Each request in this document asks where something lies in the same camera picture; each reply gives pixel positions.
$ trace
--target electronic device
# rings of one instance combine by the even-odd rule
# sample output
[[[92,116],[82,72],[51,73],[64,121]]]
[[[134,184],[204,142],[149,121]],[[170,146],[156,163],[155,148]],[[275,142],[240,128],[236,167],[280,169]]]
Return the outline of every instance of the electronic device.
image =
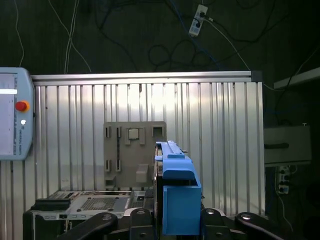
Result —
[[[24,160],[34,126],[34,87],[24,68],[0,67],[0,112],[0,161]]]
[[[23,214],[23,239],[54,240],[96,214],[112,213],[121,219],[132,208],[153,212],[153,190],[57,191],[37,199]]]

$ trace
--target blue plastic part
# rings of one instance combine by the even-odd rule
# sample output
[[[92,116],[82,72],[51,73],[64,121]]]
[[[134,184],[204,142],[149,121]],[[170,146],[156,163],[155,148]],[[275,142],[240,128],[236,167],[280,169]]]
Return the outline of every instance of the blue plastic part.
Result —
[[[29,110],[26,112],[19,112],[14,109],[14,117],[12,118],[12,121],[15,122],[13,154],[0,155],[0,160],[25,160],[33,141],[34,86],[32,79],[28,71],[21,67],[0,67],[0,74],[12,74],[13,76],[15,89],[17,90],[17,94],[14,97],[14,105],[19,101],[27,101],[29,105]]]
[[[162,178],[189,180],[191,185],[163,186],[164,235],[199,235],[201,215],[201,183],[192,160],[173,141],[157,142],[162,150]]]

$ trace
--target blue plastic block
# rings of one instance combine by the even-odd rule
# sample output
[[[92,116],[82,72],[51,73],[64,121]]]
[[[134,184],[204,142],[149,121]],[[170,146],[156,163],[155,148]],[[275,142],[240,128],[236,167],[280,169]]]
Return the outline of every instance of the blue plastic block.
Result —
[[[162,150],[162,178],[189,180],[192,185],[163,186],[164,235],[199,235],[201,215],[201,183],[192,160],[173,141],[157,142]]]

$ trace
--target corrugated metal panel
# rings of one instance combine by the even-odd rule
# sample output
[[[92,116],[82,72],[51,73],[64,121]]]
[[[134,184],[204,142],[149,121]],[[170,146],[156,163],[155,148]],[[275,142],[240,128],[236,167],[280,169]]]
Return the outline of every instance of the corrugated metal panel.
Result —
[[[103,189],[103,123],[110,121],[166,121],[168,139],[194,162],[206,207],[263,213],[262,84],[244,75],[122,84],[92,75],[36,76],[30,156],[0,165],[2,239],[22,239],[22,214],[37,198]]]

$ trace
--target slot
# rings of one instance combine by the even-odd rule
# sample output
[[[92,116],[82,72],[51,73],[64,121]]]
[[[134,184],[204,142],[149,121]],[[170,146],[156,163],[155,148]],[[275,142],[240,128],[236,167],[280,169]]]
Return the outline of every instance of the slot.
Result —
[[[152,137],[153,138],[162,138],[163,135],[163,127],[162,126],[154,126],[152,128]]]

